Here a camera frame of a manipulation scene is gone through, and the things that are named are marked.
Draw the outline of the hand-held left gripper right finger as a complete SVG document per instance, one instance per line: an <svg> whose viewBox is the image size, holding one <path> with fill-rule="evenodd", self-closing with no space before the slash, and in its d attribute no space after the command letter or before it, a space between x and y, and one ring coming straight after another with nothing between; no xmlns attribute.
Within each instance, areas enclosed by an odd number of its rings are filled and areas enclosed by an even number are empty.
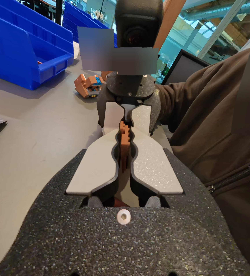
<svg viewBox="0 0 250 276"><path fill-rule="evenodd" d="M183 188L163 147L135 127L131 128L131 134L136 151L131 164L133 178L157 195L182 194Z"/></svg>

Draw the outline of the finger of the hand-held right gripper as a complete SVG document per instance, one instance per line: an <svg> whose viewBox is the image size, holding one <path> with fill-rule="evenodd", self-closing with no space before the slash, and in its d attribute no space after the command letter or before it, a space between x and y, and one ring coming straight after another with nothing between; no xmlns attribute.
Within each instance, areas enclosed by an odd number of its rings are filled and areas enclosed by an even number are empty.
<svg viewBox="0 0 250 276"><path fill-rule="evenodd" d="M103 135L113 130L119 130L120 121L123 120L125 109L116 102L106 102L104 126L102 127Z"/></svg>
<svg viewBox="0 0 250 276"><path fill-rule="evenodd" d="M131 111L132 127L150 136L151 106L139 105Z"/></svg>

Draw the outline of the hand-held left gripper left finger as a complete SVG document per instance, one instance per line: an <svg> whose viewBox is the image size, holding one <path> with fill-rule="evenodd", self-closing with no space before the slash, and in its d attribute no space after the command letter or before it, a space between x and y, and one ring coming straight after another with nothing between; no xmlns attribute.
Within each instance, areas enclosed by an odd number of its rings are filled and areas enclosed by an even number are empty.
<svg viewBox="0 0 250 276"><path fill-rule="evenodd" d="M66 189L68 195L90 196L117 179L119 170L118 132L119 129L113 129L87 148Z"/></svg>

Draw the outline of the wide brown toy brick plate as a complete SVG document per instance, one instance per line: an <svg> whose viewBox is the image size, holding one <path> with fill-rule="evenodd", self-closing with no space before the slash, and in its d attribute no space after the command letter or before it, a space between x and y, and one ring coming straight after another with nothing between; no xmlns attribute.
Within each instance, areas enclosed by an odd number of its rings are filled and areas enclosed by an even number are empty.
<svg viewBox="0 0 250 276"><path fill-rule="evenodd" d="M130 128L123 121L120 121L120 133L121 133L121 141L120 141L120 149L121 154L128 154L130 147Z"/></svg>

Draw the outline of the tan brown brick figure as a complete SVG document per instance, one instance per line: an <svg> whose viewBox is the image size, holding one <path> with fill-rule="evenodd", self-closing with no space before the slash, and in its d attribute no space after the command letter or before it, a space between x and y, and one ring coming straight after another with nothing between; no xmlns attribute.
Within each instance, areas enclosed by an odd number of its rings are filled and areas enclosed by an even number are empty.
<svg viewBox="0 0 250 276"><path fill-rule="evenodd" d="M104 82L107 81L107 79L109 78L109 75L114 72L114 71L101 71L101 77L103 79Z"/></svg>

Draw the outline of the small brown brick model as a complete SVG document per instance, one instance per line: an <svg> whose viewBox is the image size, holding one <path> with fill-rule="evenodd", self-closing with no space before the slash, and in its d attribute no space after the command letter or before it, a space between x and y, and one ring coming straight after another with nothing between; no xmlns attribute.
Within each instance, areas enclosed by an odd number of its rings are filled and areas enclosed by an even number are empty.
<svg viewBox="0 0 250 276"><path fill-rule="evenodd" d="M84 99L97 97L104 83L103 78L100 76L94 75L86 78L84 74L80 74L74 81L75 90Z"/></svg>

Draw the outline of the black monitor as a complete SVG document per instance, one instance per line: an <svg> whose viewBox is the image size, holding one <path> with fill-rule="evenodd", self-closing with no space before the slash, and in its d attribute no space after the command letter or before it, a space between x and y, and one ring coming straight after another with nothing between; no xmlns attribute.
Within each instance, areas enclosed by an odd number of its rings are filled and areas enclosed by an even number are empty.
<svg viewBox="0 0 250 276"><path fill-rule="evenodd" d="M181 49L161 84L185 82L193 73L209 65L209 63Z"/></svg>

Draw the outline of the wooden pillar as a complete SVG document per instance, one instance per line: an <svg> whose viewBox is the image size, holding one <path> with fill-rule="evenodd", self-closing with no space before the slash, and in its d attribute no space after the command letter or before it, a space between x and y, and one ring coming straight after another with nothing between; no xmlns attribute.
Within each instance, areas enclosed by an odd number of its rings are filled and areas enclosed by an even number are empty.
<svg viewBox="0 0 250 276"><path fill-rule="evenodd" d="M180 14L186 0L165 0L163 2L164 15L159 29L154 48L158 51L163 46L170 30L172 29L178 15Z"/></svg>

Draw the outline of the black pole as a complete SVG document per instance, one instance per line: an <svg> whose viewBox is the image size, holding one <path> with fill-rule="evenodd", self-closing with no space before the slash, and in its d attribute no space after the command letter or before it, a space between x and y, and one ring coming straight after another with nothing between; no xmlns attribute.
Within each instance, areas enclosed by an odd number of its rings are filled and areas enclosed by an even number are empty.
<svg viewBox="0 0 250 276"><path fill-rule="evenodd" d="M61 26L62 0L56 0L55 23Z"/></svg>

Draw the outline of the blue plastic bin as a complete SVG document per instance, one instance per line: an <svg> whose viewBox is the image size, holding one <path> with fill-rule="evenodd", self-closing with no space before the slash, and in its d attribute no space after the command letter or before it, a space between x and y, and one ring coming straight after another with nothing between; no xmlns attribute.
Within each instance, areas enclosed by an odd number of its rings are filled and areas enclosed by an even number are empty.
<svg viewBox="0 0 250 276"><path fill-rule="evenodd" d="M73 53L0 18L0 78L34 90L73 63Z"/></svg>
<svg viewBox="0 0 250 276"><path fill-rule="evenodd" d="M67 52L73 51L71 31L17 1L0 1L0 19Z"/></svg>

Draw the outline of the silver ventilation duct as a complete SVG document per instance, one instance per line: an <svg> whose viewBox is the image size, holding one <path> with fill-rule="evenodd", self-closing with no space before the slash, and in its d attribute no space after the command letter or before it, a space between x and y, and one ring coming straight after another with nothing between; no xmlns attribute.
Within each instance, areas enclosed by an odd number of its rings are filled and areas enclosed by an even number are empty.
<svg viewBox="0 0 250 276"><path fill-rule="evenodd" d="M200 10L197 12L181 12L180 16L182 16L186 20L201 20L201 19L213 19L224 17L229 10L231 9L231 5L223 6L219 8L212 8L207 10ZM238 14L250 14L250 1L244 3L241 8L236 13Z"/></svg>

